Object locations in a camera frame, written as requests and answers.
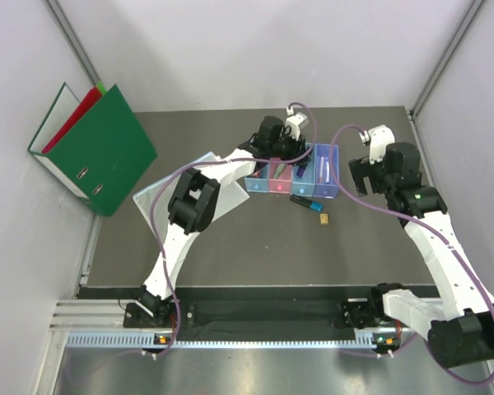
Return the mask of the purple capped black highlighter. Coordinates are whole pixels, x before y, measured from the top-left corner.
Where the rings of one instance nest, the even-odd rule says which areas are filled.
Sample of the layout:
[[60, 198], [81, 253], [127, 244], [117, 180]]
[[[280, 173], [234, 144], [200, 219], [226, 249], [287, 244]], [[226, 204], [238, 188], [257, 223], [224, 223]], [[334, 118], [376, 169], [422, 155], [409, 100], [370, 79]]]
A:
[[300, 165], [296, 171], [296, 175], [298, 178], [302, 178], [303, 174], [305, 173], [307, 169], [307, 165]]

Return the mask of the white blue whiteboard marker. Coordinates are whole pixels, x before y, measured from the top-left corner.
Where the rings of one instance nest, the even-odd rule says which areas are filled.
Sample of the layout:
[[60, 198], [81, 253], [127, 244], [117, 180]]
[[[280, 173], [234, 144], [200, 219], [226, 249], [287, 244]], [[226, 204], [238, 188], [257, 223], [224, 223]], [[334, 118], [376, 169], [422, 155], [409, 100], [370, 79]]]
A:
[[330, 183], [330, 168], [329, 168], [329, 162], [326, 160], [324, 164], [324, 183], [329, 184]]

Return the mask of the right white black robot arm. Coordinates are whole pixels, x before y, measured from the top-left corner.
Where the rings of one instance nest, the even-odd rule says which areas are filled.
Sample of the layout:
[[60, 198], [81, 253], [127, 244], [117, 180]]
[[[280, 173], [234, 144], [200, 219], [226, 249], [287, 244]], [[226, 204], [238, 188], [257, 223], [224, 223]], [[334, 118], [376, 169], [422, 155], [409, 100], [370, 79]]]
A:
[[390, 143], [377, 160], [348, 163], [356, 190], [384, 195], [389, 213], [416, 245], [442, 306], [428, 304], [398, 283], [368, 296], [368, 316], [380, 326], [398, 320], [422, 336], [436, 362], [454, 368], [494, 360], [494, 297], [474, 273], [455, 236], [440, 193], [422, 182], [421, 155], [410, 143]]

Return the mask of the pink drawer bin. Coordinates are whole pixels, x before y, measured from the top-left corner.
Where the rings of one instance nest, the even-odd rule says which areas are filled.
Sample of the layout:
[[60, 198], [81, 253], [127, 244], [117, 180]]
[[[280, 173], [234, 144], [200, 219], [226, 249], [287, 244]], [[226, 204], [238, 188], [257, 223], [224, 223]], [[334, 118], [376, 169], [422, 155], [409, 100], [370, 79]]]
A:
[[278, 164], [281, 163], [272, 163], [268, 167], [268, 191], [270, 193], [289, 194], [291, 192], [293, 166], [285, 164], [286, 168], [281, 176], [278, 179], [273, 179], [273, 173]]

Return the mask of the light blue drawer bin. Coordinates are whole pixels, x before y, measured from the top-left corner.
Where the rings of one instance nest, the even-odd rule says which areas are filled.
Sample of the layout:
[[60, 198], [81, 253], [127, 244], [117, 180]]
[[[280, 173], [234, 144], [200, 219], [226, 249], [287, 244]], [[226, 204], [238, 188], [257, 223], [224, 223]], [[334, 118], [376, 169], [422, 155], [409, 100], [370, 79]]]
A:
[[311, 198], [315, 189], [315, 148], [312, 147], [309, 155], [307, 169], [302, 178], [296, 175], [299, 165], [293, 167], [291, 194]]
[[268, 193], [268, 165], [244, 177], [244, 182], [248, 193]]

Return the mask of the white peach pencil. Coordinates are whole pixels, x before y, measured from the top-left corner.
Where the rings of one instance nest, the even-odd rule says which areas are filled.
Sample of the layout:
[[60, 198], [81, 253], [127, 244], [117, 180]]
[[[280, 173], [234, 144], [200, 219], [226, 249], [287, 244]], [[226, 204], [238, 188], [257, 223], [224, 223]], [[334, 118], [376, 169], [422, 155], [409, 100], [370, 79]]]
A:
[[318, 184], [322, 184], [324, 179], [324, 157], [319, 156], [318, 159], [319, 159]]

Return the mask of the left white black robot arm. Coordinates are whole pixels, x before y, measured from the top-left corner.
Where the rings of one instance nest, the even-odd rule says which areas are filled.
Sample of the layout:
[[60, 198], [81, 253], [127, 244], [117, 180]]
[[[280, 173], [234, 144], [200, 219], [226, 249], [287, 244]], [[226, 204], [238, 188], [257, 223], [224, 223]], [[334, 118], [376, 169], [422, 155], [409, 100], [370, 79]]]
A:
[[156, 263], [137, 293], [136, 303], [152, 326], [165, 324], [175, 298], [179, 270], [195, 239], [224, 211], [239, 205], [223, 193], [238, 179], [252, 175], [271, 162], [294, 165], [305, 161], [308, 150], [301, 130], [308, 118], [293, 109], [280, 119], [266, 116], [259, 130], [224, 158], [196, 160], [165, 179], [147, 206], [147, 219], [156, 237]]

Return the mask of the purple drawer bin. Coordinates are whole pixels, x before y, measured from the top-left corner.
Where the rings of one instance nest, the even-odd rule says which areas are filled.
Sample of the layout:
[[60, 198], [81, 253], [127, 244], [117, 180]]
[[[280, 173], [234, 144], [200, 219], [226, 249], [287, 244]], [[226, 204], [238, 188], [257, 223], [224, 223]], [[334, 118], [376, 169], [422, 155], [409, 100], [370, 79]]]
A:
[[[318, 184], [319, 156], [324, 157], [324, 164], [327, 160], [330, 168], [330, 183]], [[313, 196], [315, 198], [335, 198], [338, 194], [339, 187], [334, 178], [339, 178], [338, 146], [329, 144], [315, 144], [315, 189]]]

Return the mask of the green highlighter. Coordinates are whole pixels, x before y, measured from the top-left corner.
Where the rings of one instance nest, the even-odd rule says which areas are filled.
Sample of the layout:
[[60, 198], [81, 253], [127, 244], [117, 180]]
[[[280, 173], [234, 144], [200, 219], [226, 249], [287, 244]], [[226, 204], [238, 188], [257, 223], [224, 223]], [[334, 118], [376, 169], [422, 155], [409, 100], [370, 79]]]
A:
[[273, 179], [278, 179], [282, 172], [285, 170], [286, 168], [286, 165], [281, 163], [281, 164], [278, 164], [274, 170], [274, 173], [273, 173]]

